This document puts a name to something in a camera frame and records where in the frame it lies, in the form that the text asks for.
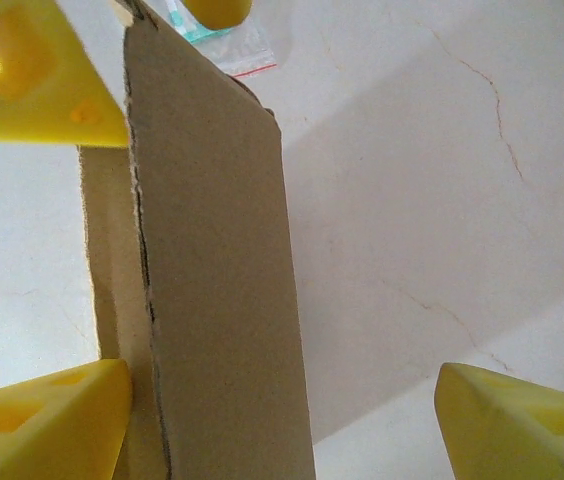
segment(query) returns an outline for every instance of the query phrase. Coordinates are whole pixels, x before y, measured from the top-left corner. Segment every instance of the white surface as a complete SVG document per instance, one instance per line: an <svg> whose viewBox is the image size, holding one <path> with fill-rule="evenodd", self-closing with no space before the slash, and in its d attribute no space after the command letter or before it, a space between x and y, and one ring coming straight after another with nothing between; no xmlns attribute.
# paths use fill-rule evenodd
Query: white surface
<svg viewBox="0 0 564 480"><path fill-rule="evenodd" d="M442 362L564 389L564 0L255 15L319 476L450 480ZM73 158L0 146L0 384L94 354Z"/></svg>

